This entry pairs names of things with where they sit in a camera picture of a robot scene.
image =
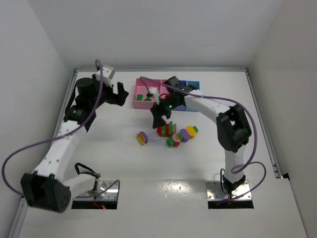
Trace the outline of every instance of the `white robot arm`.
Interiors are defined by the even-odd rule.
[[[118,94],[114,94],[111,84],[114,69],[107,66],[101,70],[103,71],[104,86],[97,107],[105,102],[122,106],[128,92],[124,90],[123,84],[118,82]],[[62,138],[52,143],[46,156],[31,174],[23,175],[21,185],[29,206],[61,213],[71,207],[69,204],[72,204],[73,199],[78,195],[86,191],[97,190],[100,182],[99,174],[83,172],[77,177],[65,181],[64,173],[77,144],[96,118],[96,113],[93,112],[87,123],[76,130],[93,111],[100,79],[99,70],[92,75],[92,78],[81,78],[76,81],[58,133]]]
[[[176,77],[168,79],[164,84],[203,96],[196,87],[181,85]],[[154,103],[151,108],[154,117],[153,128],[165,125],[166,122],[161,117],[170,118],[171,110],[180,105],[196,109],[210,118],[217,125],[218,140],[225,150],[223,185],[227,192],[231,193],[246,179],[243,171],[236,174],[231,172],[233,167],[243,165],[245,147],[251,136],[251,129],[243,109],[239,105],[229,107],[215,100],[184,95],[171,88],[167,90],[171,96],[165,99],[158,98],[159,102]]]

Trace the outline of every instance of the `white table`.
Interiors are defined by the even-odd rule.
[[[91,74],[88,69],[78,70],[76,76],[79,79]],[[255,160],[267,168],[264,183],[252,192],[254,209],[208,209],[205,181],[219,179],[219,170],[224,168],[216,126],[197,112],[172,112],[177,130],[196,125],[199,132],[193,140],[167,148],[166,139],[152,129],[151,112],[132,106],[135,79],[141,75],[157,79],[176,75],[181,80],[200,81],[206,95],[235,99],[250,110],[259,134]],[[97,118],[69,163],[66,179],[76,175],[73,166],[77,162],[93,168],[106,180],[120,179],[117,210],[55,214],[28,208],[20,238],[44,234],[46,238],[306,237],[289,181],[275,178],[244,71],[131,69],[117,72],[113,81],[123,82],[130,95],[123,107],[104,104],[97,110]],[[139,131],[149,137],[145,146],[136,139]],[[251,137],[246,159],[253,141]],[[261,179],[263,169],[249,166],[245,174],[252,187]]]

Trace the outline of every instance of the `green block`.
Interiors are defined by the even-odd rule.
[[[168,124],[168,134],[169,135],[173,134],[173,122],[172,121]]]
[[[193,126],[193,129],[195,130],[195,132],[198,132],[198,128],[196,126]]]
[[[182,135],[181,133],[178,133],[177,135],[178,135],[179,139],[180,139],[181,141],[183,141],[183,139],[184,139],[183,135]]]
[[[168,145],[169,147],[172,147],[173,144],[174,144],[173,139],[172,139],[172,138],[168,138],[168,139],[167,139],[167,145]]]
[[[137,101],[142,101],[142,99],[143,99],[143,95],[142,94],[138,94]]]

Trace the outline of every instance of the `white wall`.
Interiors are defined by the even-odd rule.
[[[282,0],[28,0],[72,67],[246,66]]]
[[[317,237],[317,1],[284,1],[251,66],[282,170]]]
[[[50,138],[70,71],[49,41],[27,0],[0,1],[0,163],[22,146]],[[21,189],[47,146],[15,156],[6,174]],[[0,179],[0,237],[8,236],[19,196]]]

